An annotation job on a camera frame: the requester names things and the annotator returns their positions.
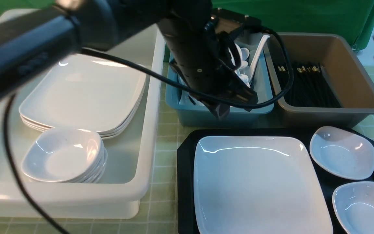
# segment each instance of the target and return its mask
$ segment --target stack of bowls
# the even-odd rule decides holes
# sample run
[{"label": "stack of bowls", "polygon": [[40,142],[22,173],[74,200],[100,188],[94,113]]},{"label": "stack of bowls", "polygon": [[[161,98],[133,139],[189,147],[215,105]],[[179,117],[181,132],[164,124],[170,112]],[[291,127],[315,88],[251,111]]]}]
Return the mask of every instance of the stack of bowls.
[{"label": "stack of bowls", "polygon": [[49,129],[22,160],[31,181],[96,183],[105,172],[108,152],[98,133],[70,128]]}]

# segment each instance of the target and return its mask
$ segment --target ceramic dish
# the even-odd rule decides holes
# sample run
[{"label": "ceramic dish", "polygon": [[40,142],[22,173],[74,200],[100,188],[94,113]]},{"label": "ceramic dish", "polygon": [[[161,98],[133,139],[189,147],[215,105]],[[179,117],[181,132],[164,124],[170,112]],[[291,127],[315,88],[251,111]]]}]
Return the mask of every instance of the ceramic dish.
[{"label": "ceramic dish", "polygon": [[104,172],[105,172],[105,169],[106,169],[106,162],[107,162],[107,161],[108,161],[108,152],[105,150],[104,161],[103,161],[102,164],[100,165],[101,167],[100,167],[99,171],[96,172],[95,175],[93,175],[93,176],[87,178],[86,180],[84,180],[84,181],[81,182],[81,183],[89,184],[89,183],[96,183],[96,182],[98,182],[98,181],[102,178],[102,176],[103,176],[103,174],[104,174]]},{"label": "ceramic dish", "polygon": [[71,55],[55,65],[19,107],[22,116],[49,127],[108,132],[134,109],[146,75],[125,65]]},{"label": "ceramic dish", "polygon": [[68,183],[85,183],[85,182],[88,182],[91,179],[95,178],[96,176],[98,176],[100,174],[100,172],[102,171],[103,165],[105,164],[105,155],[106,154],[108,154],[108,152],[104,148],[103,155],[102,155],[101,159],[96,164],[96,166],[93,167],[92,170],[90,170],[89,172],[87,172],[86,174],[84,174],[83,176],[81,176],[77,179],[68,181]]},{"label": "ceramic dish", "polygon": [[[122,123],[122,125],[120,125],[116,129],[114,129],[113,132],[109,132],[109,133],[105,133],[105,134],[100,134],[101,138],[102,139],[111,139],[111,138],[114,138],[114,137],[120,135],[126,129],[126,127],[129,125],[129,123],[131,122],[132,118],[135,116],[135,113],[138,110],[140,101],[136,104],[135,108],[131,111],[130,115],[128,116],[128,118],[126,118],[126,120]],[[45,127],[45,126],[38,125],[37,123],[32,122],[32,121],[28,120],[27,118],[25,118],[23,116],[20,116],[20,117],[21,117],[23,123],[26,126],[29,126],[29,127],[33,128],[33,129],[35,129],[37,131],[45,132],[46,130],[50,129],[50,128]]]},{"label": "ceramic dish", "polygon": [[348,234],[374,234],[374,182],[342,185],[332,197],[334,212]]},{"label": "ceramic dish", "polygon": [[40,182],[67,182],[86,174],[103,157],[98,133],[53,128],[42,133],[22,160],[21,169]]},{"label": "ceramic dish", "polygon": [[311,138],[310,154],[324,170],[345,179],[362,180],[374,171],[374,147],[365,138],[323,126]]},{"label": "ceramic dish", "polygon": [[295,138],[202,138],[193,193],[201,234],[333,233],[310,156]]}]

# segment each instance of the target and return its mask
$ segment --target plastic container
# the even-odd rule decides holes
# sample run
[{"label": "plastic container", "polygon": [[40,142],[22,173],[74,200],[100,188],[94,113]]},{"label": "plastic container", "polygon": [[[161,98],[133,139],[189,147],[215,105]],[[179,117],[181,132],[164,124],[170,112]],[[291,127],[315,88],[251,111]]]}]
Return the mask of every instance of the plastic container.
[{"label": "plastic container", "polygon": [[[240,46],[245,46],[250,51],[256,50],[260,36],[251,37],[251,39],[252,41],[255,41],[255,43],[250,43],[251,45],[239,43]],[[168,79],[177,81],[178,75],[169,69]],[[254,90],[258,93],[259,103],[265,102],[272,98],[268,69],[266,68],[263,54],[261,54],[259,58],[253,83],[254,84],[252,85],[254,85]],[[247,112],[244,109],[239,108],[230,108],[229,115],[223,120],[218,120],[205,106],[180,105],[180,98],[181,90],[168,85],[165,92],[165,102],[167,105],[177,111],[178,119],[183,126],[249,128],[254,125],[261,114],[271,112],[274,107],[274,104],[272,104],[264,108],[254,109],[251,112]]]},{"label": "plastic container", "polygon": [[[5,15],[11,18],[22,13],[25,11],[10,10]],[[142,64],[161,74],[164,48],[164,38],[153,26],[108,53]],[[12,106],[8,123],[9,136],[17,165],[20,165],[30,145],[41,133],[22,124],[16,110],[44,76],[45,72],[22,87]],[[147,78],[139,108],[128,127],[119,137],[104,141],[109,158],[98,183],[30,182],[21,173],[27,191],[47,213],[53,218],[76,219],[130,219],[138,213],[140,199],[149,187],[154,159],[160,86],[159,80]],[[6,99],[0,102],[0,216],[40,217],[19,192],[6,163],[1,141],[5,102]]]},{"label": "plastic container", "polygon": [[[280,33],[291,62],[319,62],[327,70],[328,84],[342,108],[294,107],[279,99],[282,123],[295,126],[354,127],[374,114],[374,83],[347,42],[335,34]],[[275,93],[281,91],[273,63],[284,62],[276,40],[264,46],[266,64]]]}]

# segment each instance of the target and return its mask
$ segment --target stack of plates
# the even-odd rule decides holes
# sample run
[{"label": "stack of plates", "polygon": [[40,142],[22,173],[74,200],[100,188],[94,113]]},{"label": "stack of plates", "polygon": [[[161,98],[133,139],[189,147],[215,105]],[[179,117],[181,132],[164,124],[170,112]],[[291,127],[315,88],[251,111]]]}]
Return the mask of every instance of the stack of plates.
[{"label": "stack of plates", "polygon": [[44,132],[88,129],[118,136],[135,115],[146,75],[125,65],[71,55],[55,65],[19,107],[23,123]]},{"label": "stack of plates", "polygon": [[50,129],[34,142],[21,170],[31,181],[96,183],[108,152],[99,134],[82,129]]}]

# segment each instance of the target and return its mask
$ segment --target chopsticks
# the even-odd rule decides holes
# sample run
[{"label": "chopsticks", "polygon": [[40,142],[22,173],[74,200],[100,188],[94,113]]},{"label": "chopsticks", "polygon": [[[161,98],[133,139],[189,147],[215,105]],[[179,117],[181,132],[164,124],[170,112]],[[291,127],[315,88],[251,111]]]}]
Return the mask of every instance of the chopsticks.
[{"label": "chopsticks", "polygon": [[[281,89],[288,81],[285,65],[274,64]],[[285,101],[296,107],[341,108],[336,96],[327,83],[325,68],[318,63],[293,63],[295,79]]]}]

